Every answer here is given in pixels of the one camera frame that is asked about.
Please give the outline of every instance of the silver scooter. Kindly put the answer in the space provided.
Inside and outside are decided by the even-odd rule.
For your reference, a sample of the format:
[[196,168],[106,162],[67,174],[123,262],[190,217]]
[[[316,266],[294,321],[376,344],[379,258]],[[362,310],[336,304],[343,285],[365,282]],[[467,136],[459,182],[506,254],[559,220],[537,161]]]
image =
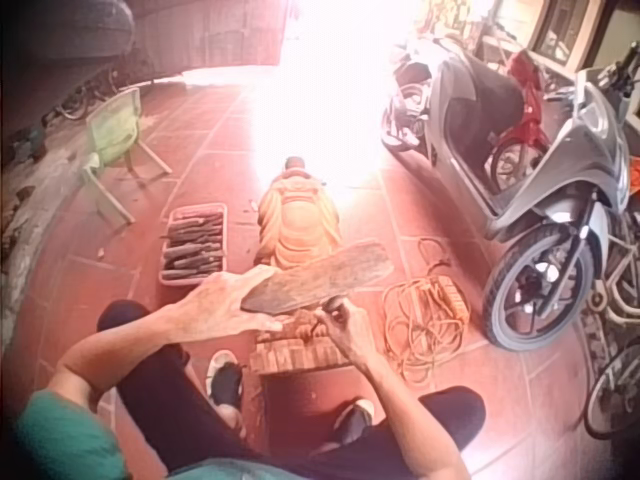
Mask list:
[[522,117],[520,90],[455,42],[430,50],[421,56],[421,150],[484,238],[513,241],[486,285],[487,336],[513,351],[539,348],[577,316],[607,264],[607,215],[620,215],[629,197],[622,122],[640,46],[577,74],[571,118],[535,170],[502,192],[486,164],[493,141]]

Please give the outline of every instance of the tray of chisels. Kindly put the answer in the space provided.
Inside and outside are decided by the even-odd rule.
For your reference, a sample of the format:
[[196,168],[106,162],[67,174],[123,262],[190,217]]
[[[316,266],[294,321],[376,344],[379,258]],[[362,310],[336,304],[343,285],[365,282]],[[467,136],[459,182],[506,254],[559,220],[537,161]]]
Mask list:
[[227,206],[209,203],[176,208],[169,215],[160,260],[160,283],[198,285],[227,269]]

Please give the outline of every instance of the black pants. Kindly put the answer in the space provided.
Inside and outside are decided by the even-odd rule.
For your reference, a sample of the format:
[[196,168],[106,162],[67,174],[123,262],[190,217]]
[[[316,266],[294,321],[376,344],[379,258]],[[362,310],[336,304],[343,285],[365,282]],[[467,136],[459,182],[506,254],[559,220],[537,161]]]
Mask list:
[[[120,300],[98,320],[107,330],[147,315],[139,303]],[[168,345],[143,360],[117,386],[129,414],[169,472],[209,458],[235,458],[274,465],[313,479],[410,479],[386,421],[344,447],[282,463],[253,451],[222,421],[184,372],[185,352]],[[485,420],[482,398],[466,387],[425,395],[420,402],[462,449]]]

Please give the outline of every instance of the green shirt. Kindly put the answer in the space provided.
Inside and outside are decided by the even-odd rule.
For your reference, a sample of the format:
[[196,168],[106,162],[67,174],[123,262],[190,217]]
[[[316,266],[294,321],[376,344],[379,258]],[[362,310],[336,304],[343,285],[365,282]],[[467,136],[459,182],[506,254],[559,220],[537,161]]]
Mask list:
[[[35,393],[18,420],[17,433],[49,478],[131,478],[111,430],[91,412],[48,390]],[[211,459],[171,476],[176,480],[302,480],[275,467],[233,459]]]

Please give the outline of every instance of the person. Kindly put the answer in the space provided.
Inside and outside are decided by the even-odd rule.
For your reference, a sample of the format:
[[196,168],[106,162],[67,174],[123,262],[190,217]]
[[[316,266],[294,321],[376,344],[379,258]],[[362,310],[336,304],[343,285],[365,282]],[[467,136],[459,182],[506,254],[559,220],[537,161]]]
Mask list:
[[482,427],[482,398],[466,387],[415,398],[376,350],[366,312],[348,300],[334,314],[316,315],[369,380],[386,420],[371,426],[364,409],[352,408],[333,445],[296,460],[269,458],[241,440],[240,368],[225,363],[208,398],[181,344],[281,330],[278,319],[240,309],[249,290],[275,270],[261,265],[244,275],[213,274],[155,312],[129,300],[109,305],[98,333],[63,355],[48,387],[32,395],[17,421],[16,436],[32,464],[47,478],[130,478],[115,436],[96,415],[102,395],[116,386],[171,478],[469,478],[459,449]]

